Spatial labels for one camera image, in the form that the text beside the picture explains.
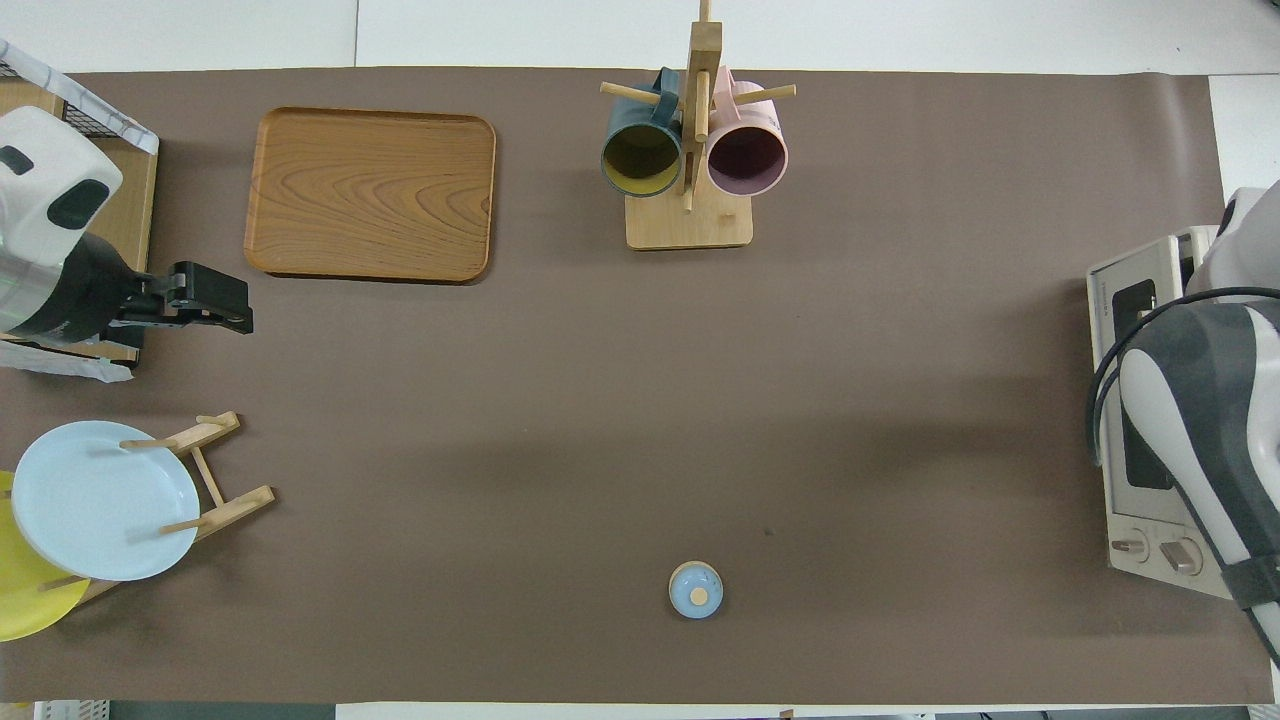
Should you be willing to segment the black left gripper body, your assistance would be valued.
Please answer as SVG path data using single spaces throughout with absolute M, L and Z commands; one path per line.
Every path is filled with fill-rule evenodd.
M 108 323 L 105 342 L 143 347 L 146 328 L 177 329 L 198 320 L 198 310 L 179 300 L 191 300 L 195 264 L 174 264 L 168 275 L 138 274 L 134 292 L 123 301 Z

